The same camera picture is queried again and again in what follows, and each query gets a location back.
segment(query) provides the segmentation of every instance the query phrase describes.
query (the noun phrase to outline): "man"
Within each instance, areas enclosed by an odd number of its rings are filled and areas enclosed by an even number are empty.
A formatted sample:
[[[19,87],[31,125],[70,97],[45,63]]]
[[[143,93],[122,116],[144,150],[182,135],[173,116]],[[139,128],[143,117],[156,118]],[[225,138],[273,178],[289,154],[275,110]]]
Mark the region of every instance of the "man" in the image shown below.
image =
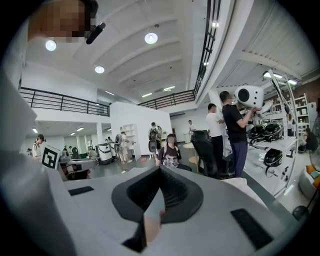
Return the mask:
[[[173,133],[168,134],[166,141],[166,146],[161,148],[159,156],[156,159],[156,165],[164,165],[166,167],[174,167],[192,172],[189,166],[181,164],[181,153],[179,148],[175,146],[175,135]]]
[[[208,114],[206,115],[206,123],[209,126],[211,134],[211,143],[213,146],[213,155],[216,160],[216,165],[218,168],[218,176],[223,171],[222,158],[224,155],[224,140],[221,132],[221,124],[225,121],[220,119],[216,113],[217,106],[213,103],[208,105]]]
[[[232,105],[232,95],[229,92],[221,92],[220,99],[223,104],[222,114],[228,130],[233,154],[235,177],[240,178],[244,170],[248,152],[246,125],[251,115],[258,111],[258,109],[251,108],[245,117],[242,117],[237,107]]]
[[[192,124],[192,121],[189,120],[189,133],[192,134],[196,129],[194,127],[194,125]]]

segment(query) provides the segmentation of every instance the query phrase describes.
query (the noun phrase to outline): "black helmet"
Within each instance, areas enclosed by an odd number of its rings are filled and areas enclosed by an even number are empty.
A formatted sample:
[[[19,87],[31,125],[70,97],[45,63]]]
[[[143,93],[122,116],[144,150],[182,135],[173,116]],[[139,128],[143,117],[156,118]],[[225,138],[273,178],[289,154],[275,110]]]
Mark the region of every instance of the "black helmet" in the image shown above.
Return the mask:
[[[256,125],[255,127],[253,127],[250,132],[249,132],[249,138],[250,139],[256,139],[258,137],[262,136],[262,133],[265,130],[265,126],[262,124]]]
[[[283,132],[284,132],[283,127],[280,124],[272,123],[272,124],[268,124],[264,128],[262,135],[267,141],[271,142],[271,141],[276,141],[281,139]]]

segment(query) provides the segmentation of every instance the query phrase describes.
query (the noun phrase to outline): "white t-shirt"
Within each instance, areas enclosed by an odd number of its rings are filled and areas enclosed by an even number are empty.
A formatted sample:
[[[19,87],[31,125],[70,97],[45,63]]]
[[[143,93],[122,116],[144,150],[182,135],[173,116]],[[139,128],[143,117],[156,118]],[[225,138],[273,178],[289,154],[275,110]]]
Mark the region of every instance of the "white t-shirt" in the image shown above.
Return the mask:
[[[32,157],[41,157],[40,147],[36,143],[32,146]]]
[[[209,126],[211,137],[222,135],[221,126],[219,124],[220,117],[216,113],[208,113],[205,120]]]

